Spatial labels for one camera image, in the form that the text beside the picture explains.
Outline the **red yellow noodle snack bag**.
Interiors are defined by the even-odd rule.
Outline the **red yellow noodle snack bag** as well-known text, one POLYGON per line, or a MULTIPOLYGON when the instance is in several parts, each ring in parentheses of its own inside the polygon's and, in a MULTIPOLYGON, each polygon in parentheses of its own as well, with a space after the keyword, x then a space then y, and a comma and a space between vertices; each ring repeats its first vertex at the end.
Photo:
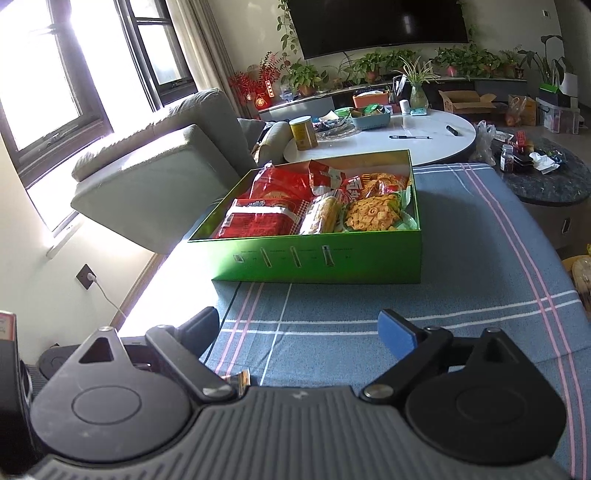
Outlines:
POLYGON ((391 173, 365 173, 346 178, 342 190, 353 200, 384 196, 404 191, 410 178, 391 173))

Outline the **red berry decoration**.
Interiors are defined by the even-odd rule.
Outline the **red berry decoration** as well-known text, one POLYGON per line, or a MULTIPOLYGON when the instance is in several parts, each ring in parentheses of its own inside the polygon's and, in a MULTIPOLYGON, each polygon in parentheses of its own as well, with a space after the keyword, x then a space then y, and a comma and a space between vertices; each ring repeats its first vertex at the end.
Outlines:
POLYGON ((283 54, 267 51, 259 63, 231 74, 228 83, 239 103, 259 111, 270 108, 276 97, 274 85, 283 76, 285 59, 283 54))

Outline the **orange tissue box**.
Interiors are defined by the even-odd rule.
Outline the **orange tissue box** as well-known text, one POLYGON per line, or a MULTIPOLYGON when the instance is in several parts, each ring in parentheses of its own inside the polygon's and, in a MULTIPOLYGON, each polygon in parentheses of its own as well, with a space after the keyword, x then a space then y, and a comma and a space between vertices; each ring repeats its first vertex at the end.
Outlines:
POLYGON ((356 109, 363 109, 370 105, 388 105, 389 103, 387 91, 369 91, 353 95, 353 104, 356 109))

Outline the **small red white snack packet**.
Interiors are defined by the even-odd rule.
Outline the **small red white snack packet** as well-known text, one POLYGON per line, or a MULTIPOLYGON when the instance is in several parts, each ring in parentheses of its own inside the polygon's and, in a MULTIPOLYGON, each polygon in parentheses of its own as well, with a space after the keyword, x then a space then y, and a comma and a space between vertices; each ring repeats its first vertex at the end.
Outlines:
POLYGON ((318 161, 308 163, 308 179, 311 194, 321 196, 338 190, 346 179, 346 174, 339 169, 322 164, 318 161))

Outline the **open cardboard box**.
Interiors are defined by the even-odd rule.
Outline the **open cardboard box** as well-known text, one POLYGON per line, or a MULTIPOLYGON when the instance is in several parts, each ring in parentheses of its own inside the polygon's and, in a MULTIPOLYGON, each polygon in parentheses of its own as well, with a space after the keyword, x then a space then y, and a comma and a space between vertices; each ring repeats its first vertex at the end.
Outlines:
POLYGON ((444 110, 456 115, 492 113, 496 110, 495 94, 479 95, 473 90, 439 91, 444 110))

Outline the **black pen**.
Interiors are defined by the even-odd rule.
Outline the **black pen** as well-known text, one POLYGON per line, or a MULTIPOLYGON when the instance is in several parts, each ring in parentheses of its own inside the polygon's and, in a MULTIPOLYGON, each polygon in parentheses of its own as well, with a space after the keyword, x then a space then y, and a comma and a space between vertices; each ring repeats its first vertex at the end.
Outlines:
POLYGON ((432 137, 427 135, 390 135, 393 140, 431 140, 432 137))

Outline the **spider plant in glass vase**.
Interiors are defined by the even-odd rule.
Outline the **spider plant in glass vase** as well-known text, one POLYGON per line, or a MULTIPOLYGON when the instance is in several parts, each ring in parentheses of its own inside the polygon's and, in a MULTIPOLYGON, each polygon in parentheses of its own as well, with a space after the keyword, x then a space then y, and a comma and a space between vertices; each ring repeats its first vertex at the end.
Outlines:
POLYGON ((410 106, 412 110, 428 110, 430 103, 424 90, 424 85, 438 81, 440 75, 434 71, 432 61, 423 61, 418 56, 414 61, 402 59, 402 73, 411 85, 410 106))

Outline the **red rice cracker bag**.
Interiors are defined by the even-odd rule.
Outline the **red rice cracker bag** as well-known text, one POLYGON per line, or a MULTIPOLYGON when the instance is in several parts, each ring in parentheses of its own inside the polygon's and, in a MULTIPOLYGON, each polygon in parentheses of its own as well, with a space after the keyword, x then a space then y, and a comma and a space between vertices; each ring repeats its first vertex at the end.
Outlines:
POLYGON ((308 174, 267 163, 259 170, 249 189, 250 199, 287 198, 308 201, 312 198, 308 174))

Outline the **small glass jar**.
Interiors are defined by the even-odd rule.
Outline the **small glass jar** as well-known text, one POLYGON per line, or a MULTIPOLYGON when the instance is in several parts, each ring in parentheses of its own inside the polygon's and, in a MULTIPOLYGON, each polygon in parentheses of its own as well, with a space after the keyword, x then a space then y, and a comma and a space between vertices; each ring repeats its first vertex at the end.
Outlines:
POLYGON ((504 173, 512 173, 514 170, 515 158, 514 148, 510 144, 503 144, 500 156, 500 169, 504 173))

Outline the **window frame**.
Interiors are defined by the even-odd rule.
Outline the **window frame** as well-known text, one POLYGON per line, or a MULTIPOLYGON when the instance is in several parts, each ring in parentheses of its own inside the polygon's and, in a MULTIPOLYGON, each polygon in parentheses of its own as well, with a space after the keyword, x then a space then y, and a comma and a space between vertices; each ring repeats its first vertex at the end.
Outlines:
POLYGON ((113 132, 88 62, 90 49, 115 94, 130 86, 115 65, 130 55, 149 105, 158 109, 197 85, 163 1, 4 1, 1 4, 1 138, 29 188, 73 154, 113 132))

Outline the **black wall television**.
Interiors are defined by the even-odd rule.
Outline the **black wall television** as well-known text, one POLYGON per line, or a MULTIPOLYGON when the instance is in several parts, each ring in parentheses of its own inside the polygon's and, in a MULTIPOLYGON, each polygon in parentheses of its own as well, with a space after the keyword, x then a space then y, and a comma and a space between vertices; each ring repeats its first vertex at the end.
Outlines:
POLYGON ((374 47, 466 43, 461 5, 445 0, 295 0, 287 3, 304 57, 374 47))

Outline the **blue striped tablecloth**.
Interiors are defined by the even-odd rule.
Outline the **blue striped tablecloth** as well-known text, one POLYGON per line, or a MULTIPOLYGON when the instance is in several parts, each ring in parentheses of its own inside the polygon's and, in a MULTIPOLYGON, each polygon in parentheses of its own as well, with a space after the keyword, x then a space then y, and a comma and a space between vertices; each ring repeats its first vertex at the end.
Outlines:
POLYGON ((590 475, 590 323, 556 251, 490 168, 454 164, 415 172, 423 239, 417 284, 213 282, 202 248, 180 244, 122 326, 125 337, 180 325, 207 306, 221 317, 207 366, 249 370, 270 386, 360 388, 394 357, 377 317, 393 309, 458 337, 500 328, 563 398, 567 426, 556 460, 590 475))

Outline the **beige bread roll pack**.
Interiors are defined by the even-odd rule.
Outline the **beige bread roll pack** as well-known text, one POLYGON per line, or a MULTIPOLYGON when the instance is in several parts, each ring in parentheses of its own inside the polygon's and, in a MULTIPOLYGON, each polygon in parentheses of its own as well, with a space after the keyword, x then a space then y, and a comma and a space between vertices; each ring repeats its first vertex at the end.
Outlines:
POLYGON ((342 196, 338 191, 315 197, 304 214, 300 235, 332 233, 342 210, 342 196))

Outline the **beige curtain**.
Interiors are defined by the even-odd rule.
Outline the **beige curtain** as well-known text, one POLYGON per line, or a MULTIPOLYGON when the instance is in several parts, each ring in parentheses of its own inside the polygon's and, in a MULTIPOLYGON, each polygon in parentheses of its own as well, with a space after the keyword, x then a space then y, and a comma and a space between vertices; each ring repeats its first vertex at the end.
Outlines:
POLYGON ((238 117, 249 109, 236 98, 228 78, 235 73, 211 6, 205 0, 166 0, 172 26, 198 90, 217 88, 228 96, 238 117))

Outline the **white round coffee table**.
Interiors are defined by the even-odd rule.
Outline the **white round coffee table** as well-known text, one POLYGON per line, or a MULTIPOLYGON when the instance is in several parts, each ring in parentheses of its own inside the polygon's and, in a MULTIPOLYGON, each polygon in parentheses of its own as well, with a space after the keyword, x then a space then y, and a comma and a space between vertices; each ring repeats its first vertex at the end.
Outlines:
POLYGON ((385 128, 318 141, 318 146, 311 150, 298 151, 294 140, 290 140, 283 158, 287 162, 301 162, 408 150, 412 165, 421 166, 466 157, 476 136, 476 129, 468 120, 449 112, 430 110, 426 116, 393 115, 385 128))

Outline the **dark marble round table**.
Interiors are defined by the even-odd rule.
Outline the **dark marble round table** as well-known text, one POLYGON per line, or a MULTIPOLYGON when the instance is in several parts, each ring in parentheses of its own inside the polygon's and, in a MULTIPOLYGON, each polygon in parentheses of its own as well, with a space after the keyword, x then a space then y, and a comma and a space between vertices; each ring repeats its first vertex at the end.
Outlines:
POLYGON ((532 164, 520 164, 526 161, 526 156, 516 154, 513 171, 502 172, 502 144, 494 140, 492 152, 497 162, 494 169, 520 200, 538 206, 566 207, 590 198, 590 169, 579 157, 547 138, 528 134, 527 139, 536 153, 558 153, 559 167, 543 174, 532 164))

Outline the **tv console shelf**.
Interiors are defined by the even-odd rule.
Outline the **tv console shelf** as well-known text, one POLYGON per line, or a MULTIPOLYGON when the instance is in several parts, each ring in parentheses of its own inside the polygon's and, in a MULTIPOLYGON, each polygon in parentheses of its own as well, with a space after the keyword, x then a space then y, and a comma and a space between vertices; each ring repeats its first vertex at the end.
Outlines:
MULTIPOLYGON (((353 107, 353 96, 363 92, 385 91, 388 99, 397 99, 393 93, 393 82, 382 82, 375 85, 358 85, 341 90, 317 93, 308 97, 300 97, 290 102, 273 105, 257 112, 263 121, 287 121, 300 116, 322 117, 329 111, 342 107, 353 107)), ((443 100, 439 91, 475 90, 479 94, 495 94, 497 101, 506 102, 509 95, 527 95, 526 80, 489 78, 468 79, 464 77, 442 77, 438 81, 424 85, 430 107, 443 109, 443 100)))

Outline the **red checkered snack pack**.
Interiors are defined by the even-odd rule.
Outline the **red checkered snack pack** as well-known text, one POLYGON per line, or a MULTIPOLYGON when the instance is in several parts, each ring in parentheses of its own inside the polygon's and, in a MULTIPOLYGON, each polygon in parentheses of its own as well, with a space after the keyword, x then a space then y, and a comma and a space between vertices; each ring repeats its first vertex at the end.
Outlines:
POLYGON ((297 234, 311 203, 291 198, 235 199, 215 231, 215 239, 297 234))

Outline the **black marker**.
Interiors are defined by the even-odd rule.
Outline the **black marker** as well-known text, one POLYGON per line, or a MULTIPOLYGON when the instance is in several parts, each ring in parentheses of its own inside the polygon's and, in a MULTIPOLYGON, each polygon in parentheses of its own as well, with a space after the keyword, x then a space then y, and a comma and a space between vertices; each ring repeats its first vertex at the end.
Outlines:
POLYGON ((451 125, 446 125, 446 130, 456 137, 461 136, 461 133, 451 125))

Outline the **green vegetable roll snack bag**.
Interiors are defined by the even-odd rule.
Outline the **green vegetable roll snack bag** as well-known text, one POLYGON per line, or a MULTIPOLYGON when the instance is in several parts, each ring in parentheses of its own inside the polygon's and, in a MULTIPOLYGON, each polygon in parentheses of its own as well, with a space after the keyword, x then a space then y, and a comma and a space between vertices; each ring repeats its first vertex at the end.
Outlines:
POLYGON ((342 229, 346 232, 418 230, 418 221, 407 211, 411 202, 410 187, 355 200, 342 210, 342 229))

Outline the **yellow tin can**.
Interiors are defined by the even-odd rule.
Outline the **yellow tin can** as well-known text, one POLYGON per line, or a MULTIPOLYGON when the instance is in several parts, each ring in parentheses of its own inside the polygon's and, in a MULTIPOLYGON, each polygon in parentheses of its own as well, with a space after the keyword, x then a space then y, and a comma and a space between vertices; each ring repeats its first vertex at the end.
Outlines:
POLYGON ((317 134, 311 116, 301 116, 290 120, 290 130, 298 151, 310 150, 318 146, 317 134))

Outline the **blue plastic basket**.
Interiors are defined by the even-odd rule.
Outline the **blue plastic basket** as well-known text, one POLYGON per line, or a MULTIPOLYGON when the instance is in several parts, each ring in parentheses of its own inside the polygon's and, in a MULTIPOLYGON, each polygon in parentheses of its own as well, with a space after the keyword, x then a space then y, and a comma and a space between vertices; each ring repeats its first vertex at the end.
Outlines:
POLYGON ((375 110, 370 115, 352 116, 352 121, 356 130, 369 131, 388 127, 391 117, 391 112, 388 110, 384 112, 375 110))

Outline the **wall power socket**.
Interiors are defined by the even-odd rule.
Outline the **wall power socket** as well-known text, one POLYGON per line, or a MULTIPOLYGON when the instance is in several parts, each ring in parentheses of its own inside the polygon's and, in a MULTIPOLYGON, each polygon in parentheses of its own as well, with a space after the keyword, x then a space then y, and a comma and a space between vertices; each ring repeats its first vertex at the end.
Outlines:
POLYGON ((96 281, 96 275, 87 264, 84 264, 76 274, 76 279, 85 290, 88 290, 96 281))

